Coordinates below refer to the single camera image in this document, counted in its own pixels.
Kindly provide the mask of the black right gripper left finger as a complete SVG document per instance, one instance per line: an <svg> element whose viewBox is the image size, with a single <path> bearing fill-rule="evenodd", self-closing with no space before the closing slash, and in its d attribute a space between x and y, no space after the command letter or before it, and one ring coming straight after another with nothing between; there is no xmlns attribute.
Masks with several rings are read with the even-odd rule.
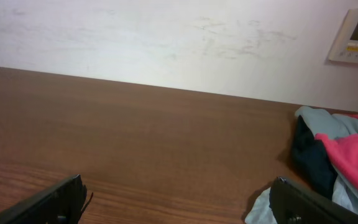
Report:
<svg viewBox="0 0 358 224"><path fill-rule="evenodd" d="M86 198L81 175L73 175L1 211L0 224L77 224Z"/></svg>

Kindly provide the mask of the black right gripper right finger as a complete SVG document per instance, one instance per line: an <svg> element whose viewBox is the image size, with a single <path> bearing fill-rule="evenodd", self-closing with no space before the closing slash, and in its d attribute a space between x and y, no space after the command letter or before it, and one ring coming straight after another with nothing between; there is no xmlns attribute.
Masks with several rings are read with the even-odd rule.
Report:
<svg viewBox="0 0 358 224"><path fill-rule="evenodd" d="M273 181L269 202L278 224L358 224L358 214L283 177Z"/></svg>

